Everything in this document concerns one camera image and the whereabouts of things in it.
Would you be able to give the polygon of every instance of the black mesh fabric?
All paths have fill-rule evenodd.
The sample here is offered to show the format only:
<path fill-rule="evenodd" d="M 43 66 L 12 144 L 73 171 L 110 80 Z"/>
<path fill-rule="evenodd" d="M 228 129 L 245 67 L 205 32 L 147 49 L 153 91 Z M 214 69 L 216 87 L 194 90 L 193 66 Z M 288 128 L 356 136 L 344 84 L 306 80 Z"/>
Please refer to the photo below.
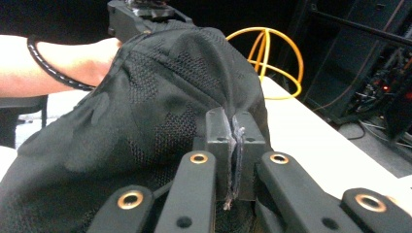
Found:
<path fill-rule="evenodd" d="M 69 114 L 30 137 L 0 183 L 1 232 L 85 232 L 117 189 L 170 182 L 207 111 L 249 111 L 268 140 L 252 66 L 216 29 L 179 22 L 125 43 Z M 218 232 L 248 232 L 250 203 L 217 210 Z"/>

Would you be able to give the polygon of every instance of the table surface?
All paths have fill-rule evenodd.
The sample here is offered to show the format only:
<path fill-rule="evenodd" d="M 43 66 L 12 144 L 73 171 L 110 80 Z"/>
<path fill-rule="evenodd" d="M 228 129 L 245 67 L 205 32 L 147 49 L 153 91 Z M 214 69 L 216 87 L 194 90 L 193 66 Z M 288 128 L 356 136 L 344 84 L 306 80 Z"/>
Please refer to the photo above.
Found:
<path fill-rule="evenodd" d="M 269 79 L 265 96 L 288 93 Z M 364 187 L 396 200 L 412 215 L 412 190 L 296 99 L 266 100 L 271 146 L 293 156 L 330 195 L 341 198 L 350 188 Z M 16 158 L 0 147 L 0 181 Z"/>

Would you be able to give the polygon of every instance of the black bracelet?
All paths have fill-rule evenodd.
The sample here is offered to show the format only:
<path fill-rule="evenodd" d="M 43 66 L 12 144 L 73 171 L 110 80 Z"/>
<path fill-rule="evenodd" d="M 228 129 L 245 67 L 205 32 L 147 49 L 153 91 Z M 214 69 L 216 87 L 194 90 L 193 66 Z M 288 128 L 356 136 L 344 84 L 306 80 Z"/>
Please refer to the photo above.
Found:
<path fill-rule="evenodd" d="M 37 51 L 36 49 L 37 41 L 38 41 L 37 36 L 35 35 L 30 36 L 29 38 L 27 38 L 27 47 L 28 47 L 28 50 L 30 51 L 31 56 L 34 58 L 37 64 L 39 64 L 39 66 L 42 67 L 44 71 L 46 71 L 46 73 L 48 73 L 51 77 L 53 77 L 58 82 L 68 85 L 70 87 L 73 87 L 75 89 L 87 90 L 87 91 L 94 89 L 94 86 L 92 85 L 81 83 L 79 81 L 76 81 L 56 71 Z"/>

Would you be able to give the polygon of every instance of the human hand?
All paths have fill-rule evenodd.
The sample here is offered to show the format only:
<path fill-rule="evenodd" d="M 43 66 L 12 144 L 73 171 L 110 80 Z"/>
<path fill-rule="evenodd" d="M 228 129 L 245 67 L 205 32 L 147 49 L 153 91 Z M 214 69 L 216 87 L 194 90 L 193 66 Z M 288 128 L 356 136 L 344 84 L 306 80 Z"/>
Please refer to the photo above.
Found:
<path fill-rule="evenodd" d="M 95 74 L 84 80 L 90 85 L 99 85 L 112 65 L 116 53 L 121 47 L 121 41 L 117 38 L 110 38 L 90 45 L 90 60 Z"/>

